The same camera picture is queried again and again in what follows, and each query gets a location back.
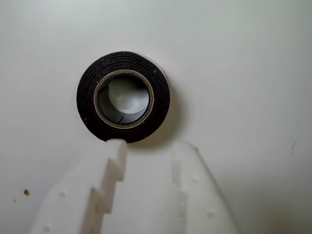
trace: white plastic part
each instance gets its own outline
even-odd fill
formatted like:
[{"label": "white plastic part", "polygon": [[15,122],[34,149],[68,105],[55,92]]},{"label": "white plastic part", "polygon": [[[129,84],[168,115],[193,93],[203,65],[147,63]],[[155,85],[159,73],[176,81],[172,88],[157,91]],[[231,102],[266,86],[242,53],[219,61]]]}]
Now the white plastic part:
[{"label": "white plastic part", "polygon": [[134,114],[147,107],[149,95],[147,89],[137,87],[135,82],[119,78],[109,82],[109,100],[120,112]]},{"label": "white plastic part", "polygon": [[105,143],[105,155],[88,155],[46,197],[31,234],[99,234],[112,210],[116,181],[125,174],[127,144]]},{"label": "white plastic part", "polygon": [[173,144],[172,175],[185,234],[241,233],[197,148],[187,142]]}]

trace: black foam tape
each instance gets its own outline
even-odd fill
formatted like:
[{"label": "black foam tape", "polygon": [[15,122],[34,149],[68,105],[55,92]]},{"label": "black foam tape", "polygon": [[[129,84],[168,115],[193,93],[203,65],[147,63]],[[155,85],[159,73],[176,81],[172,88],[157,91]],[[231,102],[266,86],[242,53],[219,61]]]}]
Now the black foam tape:
[{"label": "black foam tape", "polygon": [[[154,94],[154,105],[148,117],[136,127],[121,129],[105,123],[97,114],[94,91],[100,80],[116,70],[133,70],[147,78]],[[151,61],[132,52],[115,52],[92,63],[81,77],[77,90],[77,108],[91,133],[101,140],[120,138],[136,142],[152,134],[164,121],[170,104],[168,82]]]}]

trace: white plastic bracket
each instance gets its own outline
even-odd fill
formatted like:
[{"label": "white plastic bracket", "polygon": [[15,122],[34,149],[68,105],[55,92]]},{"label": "white plastic bracket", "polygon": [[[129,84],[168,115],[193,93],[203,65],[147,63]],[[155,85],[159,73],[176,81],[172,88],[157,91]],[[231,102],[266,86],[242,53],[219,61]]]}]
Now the white plastic bracket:
[{"label": "white plastic bracket", "polygon": [[179,188],[185,234],[241,233],[198,149],[187,142],[173,144],[172,180]]},{"label": "white plastic bracket", "polygon": [[46,197],[31,234],[99,234],[117,181],[124,179],[127,143],[109,140],[105,155],[89,155]]}]

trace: roll of tape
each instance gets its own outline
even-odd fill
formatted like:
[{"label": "roll of tape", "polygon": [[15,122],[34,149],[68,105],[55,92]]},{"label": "roll of tape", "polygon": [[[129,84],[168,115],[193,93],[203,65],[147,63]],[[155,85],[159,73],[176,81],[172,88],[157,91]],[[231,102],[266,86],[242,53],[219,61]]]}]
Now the roll of tape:
[{"label": "roll of tape", "polygon": [[[109,84],[117,79],[134,82],[138,89],[147,91],[148,104],[142,111],[125,114],[111,104]],[[77,108],[83,123],[104,141],[120,138],[131,143],[148,137],[163,123],[169,104],[169,86],[163,71],[133,52],[115,52],[96,60],[84,72],[77,90]]]}]

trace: white wall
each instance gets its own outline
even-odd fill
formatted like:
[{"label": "white wall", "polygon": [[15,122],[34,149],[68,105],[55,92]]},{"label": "white wall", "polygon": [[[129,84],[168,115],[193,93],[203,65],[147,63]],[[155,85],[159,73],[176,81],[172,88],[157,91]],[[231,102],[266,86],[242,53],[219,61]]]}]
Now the white wall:
[{"label": "white wall", "polygon": [[173,100],[159,130],[130,145],[103,234],[178,232],[174,139],[199,147],[244,233],[312,233],[311,10],[309,0],[2,0],[0,233],[27,233],[49,188],[103,150],[76,90],[93,61],[120,50],[155,60]]}]

